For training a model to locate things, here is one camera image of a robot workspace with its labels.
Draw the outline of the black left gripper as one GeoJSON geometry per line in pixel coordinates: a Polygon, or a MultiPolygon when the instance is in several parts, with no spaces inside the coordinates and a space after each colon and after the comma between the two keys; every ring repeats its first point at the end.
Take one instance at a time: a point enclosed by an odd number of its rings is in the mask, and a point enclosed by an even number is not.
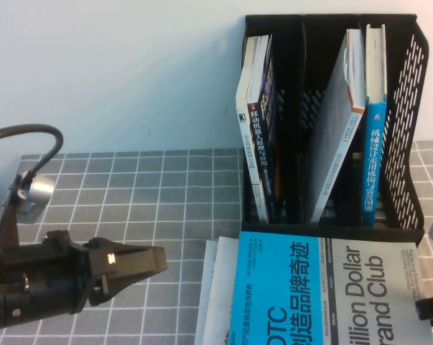
{"type": "Polygon", "coordinates": [[[128,286],[167,269],[163,247],[123,245],[102,237],[84,244],[69,239],[67,244],[75,260],[68,313],[81,312],[87,302],[91,306],[108,302],[128,286]]]}

